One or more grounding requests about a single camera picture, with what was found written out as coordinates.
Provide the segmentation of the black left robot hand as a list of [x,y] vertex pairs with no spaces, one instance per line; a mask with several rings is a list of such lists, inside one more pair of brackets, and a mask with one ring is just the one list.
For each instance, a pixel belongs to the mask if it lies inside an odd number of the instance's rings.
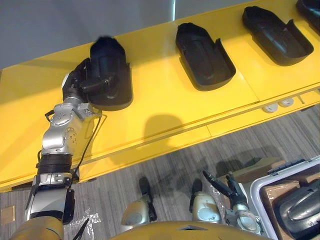
[[78,96],[84,102],[97,99],[113,99],[119,92],[119,78],[111,73],[95,76],[90,58],[85,58],[71,71],[62,84],[63,98]]

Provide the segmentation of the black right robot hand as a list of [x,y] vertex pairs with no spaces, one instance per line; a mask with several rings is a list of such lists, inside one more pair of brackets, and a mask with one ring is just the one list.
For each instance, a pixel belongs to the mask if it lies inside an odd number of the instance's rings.
[[221,194],[225,195],[230,201],[230,207],[233,208],[235,205],[244,205],[247,208],[248,200],[245,194],[243,193],[239,183],[236,181],[233,173],[230,171],[225,178],[227,179],[227,185],[224,184],[219,179],[215,178],[208,171],[202,171],[206,180]]

